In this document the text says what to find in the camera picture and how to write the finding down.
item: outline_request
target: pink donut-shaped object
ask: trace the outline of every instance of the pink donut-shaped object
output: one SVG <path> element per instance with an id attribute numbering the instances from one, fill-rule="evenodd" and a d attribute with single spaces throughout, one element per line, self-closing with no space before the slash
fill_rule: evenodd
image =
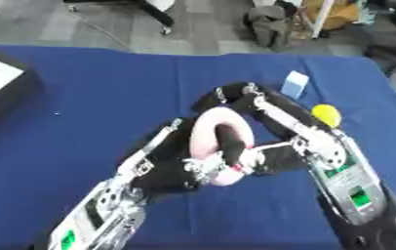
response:
<path id="1" fill-rule="evenodd" d="M 255 138 L 253 131 L 242 116 L 228 107 L 217 106 L 204 112 L 196 121 L 190 136 L 190 155 L 196 159 L 205 159 L 218 150 L 218 140 L 215 134 L 217 125 L 230 126 L 246 147 L 253 147 Z M 244 174 L 229 168 L 221 171 L 212 180 L 213 185 L 228 186 L 236 183 Z"/>

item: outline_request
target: black bag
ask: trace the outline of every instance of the black bag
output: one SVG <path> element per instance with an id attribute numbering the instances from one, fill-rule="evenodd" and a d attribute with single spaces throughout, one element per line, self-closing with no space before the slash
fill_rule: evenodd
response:
<path id="1" fill-rule="evenodd" d="M 291 20 L 281 6 L 262 6 L 252 8 L 245 14 L 243 23 L 260 46 L 282 51 L 289 42 Z"/>

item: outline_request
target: table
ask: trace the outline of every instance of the table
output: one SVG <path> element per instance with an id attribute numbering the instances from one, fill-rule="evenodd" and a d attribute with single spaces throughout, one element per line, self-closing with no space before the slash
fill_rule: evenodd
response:
<path id="1" fill-rule="evenodd" d="M 19 46 L 0 52 L 33 65 L 45 85 L 0 123 L 0 249 L 19 249 L 51 226 L 112 175 L 135 140 L 190 114 L 189 105 L 213 87 L 253 81 L 278 89 L 291 70 L 311 77 L 300 102 L 340 109 L 342 128 L 396 191 L 396 92 L 367 59 Z M 259 141 L 269 139 L 254 128 Z M 147 212 L 135 248 L 338 249 L 305 171 L 203 187 Z"/>

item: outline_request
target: green light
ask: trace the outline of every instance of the green light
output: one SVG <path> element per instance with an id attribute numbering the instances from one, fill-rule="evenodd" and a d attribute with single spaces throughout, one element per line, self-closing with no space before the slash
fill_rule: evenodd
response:
<path id="1" fill-rule="evenodd" d="M 75 242 L 75 233 L 73 230 L 66 232 L 66 235 L 61 239 L 61 250 L 68 250 Z"/>
<path id="2" fill-rule="evenodd" d="M 363 207 L 366 204 L 370 203 L 371 200 L 370 198 L 367 196 L 367 194 L 365 193 L 365 191 L 360 187 L 355 187 L 352 190 L 352 194 L 350 195 L 351 199 L 354 202 L 354 205 L 359 208 L 359 207 Z"/>

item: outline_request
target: chair wheel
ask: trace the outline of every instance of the chair wheel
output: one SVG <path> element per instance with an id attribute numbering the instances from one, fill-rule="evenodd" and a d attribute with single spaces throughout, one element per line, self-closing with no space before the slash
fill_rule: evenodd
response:
<path id="1" fill-rule="evenodd" d="M 170 27 L 163 26 L 162 28 L 162 35 L 168 35 L 172 32 L 173 30 Z"/>
<path id="2" fill-rule="evenodd" d="M 78 12 L 78 9 L 77 9 L 77 7 L 76 7 L 75 5 L 69 5 L 69 6 L 67 7 L 67 10 L 68 10 L 69 12 Z"/>
<path id="3" fill-rule="evenodd" d="M 319 32 L 319 37 L 321 38 L 330 38 L 331 32 L 329 30 L 321 30 L 321 32 Z"/>

